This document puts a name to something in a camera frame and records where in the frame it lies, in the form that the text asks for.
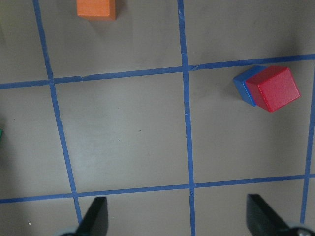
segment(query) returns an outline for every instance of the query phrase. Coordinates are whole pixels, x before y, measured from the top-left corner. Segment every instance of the gray floor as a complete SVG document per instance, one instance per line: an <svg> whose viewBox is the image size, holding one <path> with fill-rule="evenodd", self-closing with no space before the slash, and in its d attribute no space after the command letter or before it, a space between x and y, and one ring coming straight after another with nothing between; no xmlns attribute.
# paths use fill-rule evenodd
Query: gray floor
<svg viewBox="0 0 315 236"><path fill-rule="evenodd" d="M176 0L117 0L114 22L77 17L75 0L39 4L54 78L182 66ZM315 53L313 1L184 6L189 65ZM47 80L31 0L0 2L0 49L0 235L53 235L78 220L50 87L2 85ZM197 236L249 236L248 193L261 194L285 220L300 221L310 58L274 63L290 67L302 97L272 114L243 102L234 87L233 77L251 66L189 72L194 183L220 185L194 190ZM183 73L61 83L56 91L78 193L183 186L108 195L108 235L189 236ZM310 169L315 174L314 162ZM233 184L244 179L257 181ZM40 200L27 198L33 196ZM78 198L82 215L93 198ZM313 177L305 222L315 225Z"/></svg>

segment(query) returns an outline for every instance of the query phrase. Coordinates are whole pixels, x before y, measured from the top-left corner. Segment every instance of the grid line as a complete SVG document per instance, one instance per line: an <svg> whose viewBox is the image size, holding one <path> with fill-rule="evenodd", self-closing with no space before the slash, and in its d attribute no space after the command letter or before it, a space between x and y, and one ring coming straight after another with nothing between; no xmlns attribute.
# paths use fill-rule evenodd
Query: grid line
<svg viewBox="0 0 315 236"><path fill-rule="evenodd" d="M302 196L301 215L300 215L300 223L302 224L304 224L305 222L307 197L308 197L308 192L309 192L310 170L311 170L313 138L314 138L314 125L315 125L315 67L314 67L314 77L313 77L309 136L308 136L308 142L307 142L306 162L305 162L305 179L304 179L304 185L303 185L303 196Z"/></svg>
<svg viewBox="0 0 315 236"><path fill-rule="evenodd" d="M310 174L310 178L315 178L315 174ZM208 187L210 188L210 187L220 187L220 186L243 185L243 184L253 184L253 183L268 183L268 182L280 182L280 181L304 180L304 179L305 179L305 175L249 178L249 179L196 183L195 188L208 188ZM63 194L41 195L41 196L20 197L20 198L8 198L8 199L0 199L0 204L40 201L40 200L48 200L48 199L73 198L73 197L80 198L80 197L93 197L93 196L102 196L102 195L179 190L179 189L189 189L189 184L90 191L90 192L81 192L81 193L63 193Z"/></svg>
<svg viewBox="0 0 315 236"><path fill-rule="evenodd" d="M53 107L54 107L57 128L58 128L60 142L61 142L61 146L62 146L62 150L63 150L63 157L64 157L64 161L65 161L65 166L67 169L67 174L68 174L68 178L69 178L71 192L73 194L75 194L77 192L77 190L75 187L75 181L74 181L74 177L73 177L73 172L72 172L70 157L69 157L69 153L68 153L68 148L67 148L67 144L65 141L65 135L64 135L64 131L63 131L63 123L62 123L61 118L60 118L60 110L59 110L59 105L58 105L58 100L57 100L56 86L54 83L54 75L53 75L52 67L50 65L48 48L47 48L47 44L46 44L46 36L45 36L43 22L41 19L41 12L40 12L40 6L39 6L38 0L33 0L33 6L34 6L34 11L35 11L35 16L36 16L36 23L37 23L40 43L41 43L41 47L42 47L42 51L43 51L43 55L44 55L44 61L45 61L47 76L48 76L48 80L49 80L51 99L52 99L52 103L53 103ZM79 205L79 199L78 199L78 197L73 196L73 200L74 200L75 211L77 214L77 219L78 219L78 222L80 223L82 220L82 215L81 215L81 210L80 210L80 205Z"/></svg>
<svg viewBox="0 0 315 236"><path fill-rule="evenodd" d="M192 138L191 138L191 120L189 104L189 67L187 56L187 45L185 35L185 11L184 1L178 0L178 22L179 35L181 43L182 66L183 66L183 87L184 87L184 107L185 107L185 125L187 142L187 160L188 160L188 180L189 180L189 207L190 207L190 232L191 236L196 235L195 224L195 184L193 179L193 156L192 156Z"/></svg>
<svg viewBox="0 0 315 236"><path fill-rule="evenodd" d="M223 62L213 62L205 63L199 65L188 65L188 71L196 71L203 69L220 69L228 68L234 66L249 66L258 64L271 64L271 63L283 63L283 62L294 62L294 61L307 61L315 60L315 54L304 54L304 55L294 55L285 57L275 57L275 58L262 58L262 59L249 59L249 60L233 60L233 61L223 61ZM145 69L145 70L132 70L114 73L102 73L102 74L91 74L88 76L68 76L54 78L55 84L63 83L73 83L82 81L93 81L93 80L105 80L105 79L119 79L126 77L137 77L144 75L157 75L157 74L168 74L182 72L182 66L175 67L165 67L165 68L155 68L155 69ZM21 81L13 83L0 84L0 89L13 89L13 88L24 88L32 86L43 86L48 85L49 80L35 80L35 81Z"/></svg>

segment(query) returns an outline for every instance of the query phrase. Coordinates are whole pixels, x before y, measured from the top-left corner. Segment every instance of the painter's tape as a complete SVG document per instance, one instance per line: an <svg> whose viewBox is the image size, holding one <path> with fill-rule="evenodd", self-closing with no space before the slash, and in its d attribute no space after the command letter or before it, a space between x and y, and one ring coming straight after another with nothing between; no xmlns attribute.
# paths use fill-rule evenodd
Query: painter's tape
<svg viewBox="0 0 315 236"><path fill-rule="evenodd" d="M202 70L202 69L219 69L219 68L227 68L227 67L233 67L233 66L247 66L247 65L257 65L257 64L273 64L273 63L301 61L301 60L315 60L315 54L295 55L295 56L276 57L276 58L234 60L234 61L206 63L206 64L199 64L199 65L190 65L189 71Z"/></svg>
<svg viewBox="0 0 315 236"><path fill-rule="evenodd" d="M59 198L72 198L72 195L71 194L70 195L69 194L54 194L54 195L24 197L24 198L0 199L0 204L42 201L42 200L59 199Z"/></svg>
<svg viewBox="0 0 315 236"><path fill-rule="evenodd" d="M312 102L311 102L309 137L307 141L306 162L305 162L305 179L304 179L304 185L303 185L302 207L301 207L301 215L300 215L301 224L304 224L305 222L307 197L308 197L309 182L310 182L312 151L313 151L314 127L315 127L315 68L314 68L314 75L313 75L313 92L312 92Z"/></svg>
<svg viewBox="0 0 315 236"><path fill-rule="evenodd" d="M177 190L177 189L189 189L189 184L84 192L84 193L78 193L78 196L88 197L88 196L101 196L101 195L126 194L126 193L155 192L155 191L166 191L166 190Z"/></svg>
<svg viewBox="0 0 315 236"><path fill-rule="evenodd" d="M95 75L88 75L84 77L81 77L81 76L62 77L62 78L55 78L54 82L55 84L61 84L61 83L71 83L71 82L80 82L80 81L136 77L136 76L144 76L144 75L169 74L169 73L178 73L182 71L183 70L181 66L176 66L176 67L157 68L157 69L148 69L148 70L133 70L133 71L116 72L116 73L95 74Z"/></svg>
<svg viewBox="0 0 315 236"><path fill-rule="evenodd" d="M48 84L49 84L49 80L14 82L14 83L0 84L0 89L26 88L26 87L34 87L34 86L44 86Z"/></svg>
<svg viewBox="0 0 315 236"><path fill-rule="evenodd" d="M230 186L230 185L251 184L251 183L268 183L268 182L298 180L298 179L304 179L304 178L305 178L305 175L295 175L295 176L281 176L281 177L250 178L250 179L216 181L216 182L209 182L209 183L197 183L196 188Z"/></svg>
<svg viewBox="0 0 315 236"><path fill-rule="evenodd" d="M50 87L51 99L52 99L52 102L53 102L53 107L54 107L54 112L55 112L55 117L56 117L56 122L57 122L57 128L58 128L59 137L60 137L60 142L61 142L61 146L62 146L62 149L63 149L63 156L64 156L64 161L65 161L65 166L66 166L67 173L68 173L68 178L69 178L71 192L73 194L75 194L76 193L76 187L75 187L75 182L74 182L71 162L70 162L70 158L69 158L68 148L67 148L67 144L66 144L66 141L65 141L65 135L64 135L64 131L63 131L63 124L62 124L62 121L60 119L60 111L59 111L59 105L58 105L58 101L57 101L56 86L55 86L55 83L54 83L54 75L53 75L53 70L52 70L52 67L51 67L51 64L50 64L49 55L48 55L48 49L47 49L47 44L46 44L46 36L45 36L43 22L42 22L42 19L41 19L41 12L40 12L40 6L39 6L38 0L33 0L33 6L34 6L34 11L35 11L37 28L38 28L40 43L41 43L41 47L42 47L42 51L43 51L43 56L44 56L47 76L48 76L48 79L49 79L49 87ZM75 205L75 210L76 210L78 222L81 222L82 216L81 216L81 210L80 210L80 206L79 206L79 200L78 200L77 197L73 197L73 200L74 200L74 205Z"/></svg>
<svg viewBox="0 0 315 236"><path fill-rule="evenodd" d="M192 138L191 138L191 119L189 104L189 67L187 56L187 44L185 35L185 11L184 1L177 0L179 35L181 43L182 66L183 66L183 84L184 84L184 107L185 107L185 125L186 125L186 143L188 160L188 179L189 179L189 207L190 207L190 232L192 236L196 235L195 226L195 203L194 203L194 179L193 179L193 156L192 156Z"/></svg>

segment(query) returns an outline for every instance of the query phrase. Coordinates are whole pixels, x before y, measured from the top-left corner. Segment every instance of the red block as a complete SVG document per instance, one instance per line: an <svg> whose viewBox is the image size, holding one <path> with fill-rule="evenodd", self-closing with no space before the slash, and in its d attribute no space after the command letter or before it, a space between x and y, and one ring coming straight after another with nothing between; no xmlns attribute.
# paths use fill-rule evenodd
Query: red block
<svg viewBox="0 0 315 236"><path fill-rule="evenodd" d="M269 66L246 80L257 106L274 112L299 98L300 92L288 67Z"/></svg>

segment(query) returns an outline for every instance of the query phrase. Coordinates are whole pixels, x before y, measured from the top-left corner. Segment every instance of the blue block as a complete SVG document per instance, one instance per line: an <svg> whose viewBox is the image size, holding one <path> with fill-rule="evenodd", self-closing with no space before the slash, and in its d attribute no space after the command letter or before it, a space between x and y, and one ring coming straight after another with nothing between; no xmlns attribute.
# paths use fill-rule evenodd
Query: blue block
<svg viewBox="0 0 315 236"><path fill-rule="evenodd" d="M244 73L234 77L234 79L233 79L233 82L234 82L238 92L240 93L242 99L245 102L247 102L248 104L252 105L253 107L256 106L256 103L255 103L249 89L247 88L247 85L245 82L250 77L258 74L259 72L263 71L266 68L267 68L266 66L256 65L253 68L245 71Z"/></svg>

